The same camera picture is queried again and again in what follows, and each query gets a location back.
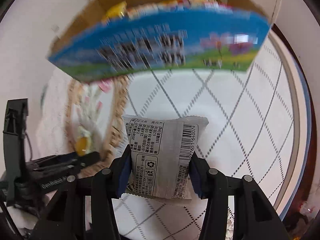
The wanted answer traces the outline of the white grey snack packet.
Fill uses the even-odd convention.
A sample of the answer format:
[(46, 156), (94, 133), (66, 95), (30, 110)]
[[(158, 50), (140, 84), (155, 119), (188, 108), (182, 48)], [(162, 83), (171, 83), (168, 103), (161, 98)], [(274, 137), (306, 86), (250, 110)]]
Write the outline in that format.
[(194, 115), (172, 120), (122, 118), (132, 158), (127, 189), (143, 197), (190, 200), (188, 167), (208, 119)]

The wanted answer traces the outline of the white quilted bed cover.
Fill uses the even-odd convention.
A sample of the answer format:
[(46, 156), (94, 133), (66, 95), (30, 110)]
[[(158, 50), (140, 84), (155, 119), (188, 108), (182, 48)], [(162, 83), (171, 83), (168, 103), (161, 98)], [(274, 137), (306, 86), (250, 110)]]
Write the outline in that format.
[(84, 127), (107, 160), (127, 145), (121, 116), (204, 116), (196, 152), (231, 177), (251, 175), (284, 217), (303, 166), (308, 131), (297, 68), (270, 34), (247, 72), (169, 70), (83, 85), (55, 70), (36, 132), (41, 156), (71, 152)]

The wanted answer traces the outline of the blue milk cardboard box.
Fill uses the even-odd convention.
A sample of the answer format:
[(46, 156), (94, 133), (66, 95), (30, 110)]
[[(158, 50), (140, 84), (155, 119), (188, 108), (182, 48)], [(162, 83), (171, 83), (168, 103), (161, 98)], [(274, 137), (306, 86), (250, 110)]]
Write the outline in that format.
[[(122, 1), (126, 16), (103, 23)], [(158, 69), (245, 71), (270, 27), (250, 0), (93, 0), (53, 42), (48, 60), (85, 83)]]

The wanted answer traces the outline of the yellow chip bag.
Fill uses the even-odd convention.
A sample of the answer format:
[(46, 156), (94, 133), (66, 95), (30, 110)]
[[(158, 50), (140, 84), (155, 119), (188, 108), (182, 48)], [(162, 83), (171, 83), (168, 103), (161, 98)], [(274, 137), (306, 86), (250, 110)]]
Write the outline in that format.
[(126, 16), (127, 12), (127, 2), (122, 1), (114, 6), (112, 6), (110, 9), (107, 10), (107, 12), (104, 14), (101, 21), (103, 23), (110, 22), (113, 19), (123, 18)]

